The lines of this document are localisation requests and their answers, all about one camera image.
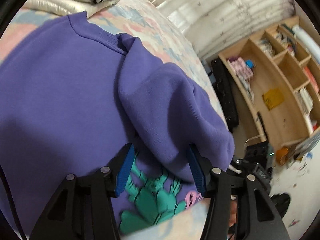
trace white puffy jacket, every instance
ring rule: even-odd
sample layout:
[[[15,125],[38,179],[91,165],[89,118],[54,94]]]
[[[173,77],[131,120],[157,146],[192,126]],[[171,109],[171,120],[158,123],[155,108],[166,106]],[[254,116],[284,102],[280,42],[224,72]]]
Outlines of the white puffy jacket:
[[[46,11],[57,15],[68,15],[87,11],[87,18],[103,8],[116,4],[120,0],[106,0],[93,4],[91,0],[28,0],[23,7]]]

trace green cactus print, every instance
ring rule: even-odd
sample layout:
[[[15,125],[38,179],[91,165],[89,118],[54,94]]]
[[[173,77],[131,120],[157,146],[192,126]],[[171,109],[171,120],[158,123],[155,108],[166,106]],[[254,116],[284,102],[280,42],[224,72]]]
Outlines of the green cactus print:
[[[181,181],[174,177],[170,192],[164,189],[164,183],[168,178],[168,172],[163,168],[162,175],[156,179],[148,178],[133,162],[131,173],[143,182],[139,188],[131,175],[128,178],[125,190],[129,194],[129,201],[133,202],[140,215],[128,210],[121,214],[120,231],[129,234],[158,223],[161,223],[186,209],[186,202],[177,203],[176,196],[181,189]]]

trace bed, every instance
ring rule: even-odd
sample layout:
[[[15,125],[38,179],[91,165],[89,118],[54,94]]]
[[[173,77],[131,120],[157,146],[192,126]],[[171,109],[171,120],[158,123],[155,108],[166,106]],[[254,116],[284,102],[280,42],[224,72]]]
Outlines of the bed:
[[[58,17],[42,11],[20,9],[0,39],[0,64],[12,49],[44,22]],[[144,46],[164,62],[176,63],[209,95],[215,111],[225,121],[211,82],[191,43],[148,0],[121,0],[88,19],[112,34],[129,33],[139,37]],[[173,219],[123,239],[199,239],[204,226],[208,200],[202,200]]]

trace blue gripper pad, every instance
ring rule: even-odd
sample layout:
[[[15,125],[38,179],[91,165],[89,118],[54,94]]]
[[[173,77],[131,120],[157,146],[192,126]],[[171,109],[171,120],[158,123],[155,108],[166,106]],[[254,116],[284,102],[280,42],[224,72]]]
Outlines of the blue gripper pad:
[[[131,145],[117,176],[115,188],[116,197],[119,197],[119,195],[124,191],[125,185],[127,184],[130,175],[134,157],[134,146]]]
[[[196,154],[198,154],[199,157],[201,157],[198,152],[195,153],[193,151],[192,147],[189,146],[187,149],[187,160],[188,160],[188,163],[189,163],[189,166],[191,169],[193,179],[196,184],[197,191],[200,192],[201,195],[203,196],[207,190],[206,185],[205,185],[205,176],[204,176],[204,173],[200,167],[200,164],[198,163],[198,160],[196,158]]]

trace sweatshirt sleeve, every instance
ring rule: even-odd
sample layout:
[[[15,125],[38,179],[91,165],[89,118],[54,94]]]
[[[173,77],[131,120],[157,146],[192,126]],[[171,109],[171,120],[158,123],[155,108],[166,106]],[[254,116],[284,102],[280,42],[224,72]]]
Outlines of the sweatshirt sleeve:
[[[142,141],[162,165],[193,181],[186,149],[195,143],[212,165],[228,168],[234,141],[207,93],[174,63],[148,52],[139,38],[122,34],[128,50],[118,83],[120,101]]]

